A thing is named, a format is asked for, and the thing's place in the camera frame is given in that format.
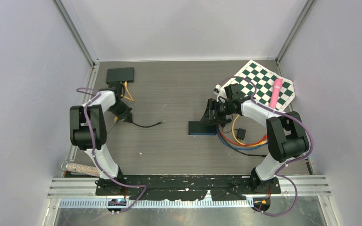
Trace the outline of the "black ribbed network switch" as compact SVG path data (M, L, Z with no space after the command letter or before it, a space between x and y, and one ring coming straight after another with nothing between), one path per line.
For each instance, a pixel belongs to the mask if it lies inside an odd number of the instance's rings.
M217 130L215 125L207 125L200 121L189 121L188 135L215 136L217 135Z

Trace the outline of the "black power adapter with cord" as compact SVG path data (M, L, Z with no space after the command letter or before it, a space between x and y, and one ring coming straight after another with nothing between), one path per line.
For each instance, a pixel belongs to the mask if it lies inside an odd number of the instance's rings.
M225 134L232 133L234 139L235 139L237 142L241 143L241 141L243 141L244 138L245 138L246 130L245 130L245 129L241 129L241 128L235 129L235 121L236 121L236 119L237 119L237 118L235 118L235 119L232 121L232 123L231 123L231 127L232 127L232 128L231 128L231 130L230 130L229 132L224 132L223 130L219 130L219 134L224 137Z

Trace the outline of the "black router box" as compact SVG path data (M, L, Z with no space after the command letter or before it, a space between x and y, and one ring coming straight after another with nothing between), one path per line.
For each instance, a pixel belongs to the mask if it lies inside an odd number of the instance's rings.
M134 67L110 68L107 70L106 83L134 82Z

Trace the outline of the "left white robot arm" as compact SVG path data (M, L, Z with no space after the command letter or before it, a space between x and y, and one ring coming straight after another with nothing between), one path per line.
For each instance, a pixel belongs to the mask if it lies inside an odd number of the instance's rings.
M82 105L70 108L70 141L86 153L98 169L99 178L109 181L107 188L115 195L125 191L125 181L117 163L113 160L107 142L107 129L104 113L123 107L121 94L115 88L94 90L80 87L79 93L91 95Z

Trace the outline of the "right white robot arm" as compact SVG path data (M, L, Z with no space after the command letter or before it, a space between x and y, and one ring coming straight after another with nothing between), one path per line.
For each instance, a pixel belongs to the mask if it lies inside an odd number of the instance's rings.
M248 187L254 193L269 190L280 170L310 149L309 139L299 113L283 112L261 104L254 95L246 96L236 84L225 87L225 97L207 101L201 123L207 126L225 125L228 115L238 114L266 127L269 153L252 169Z

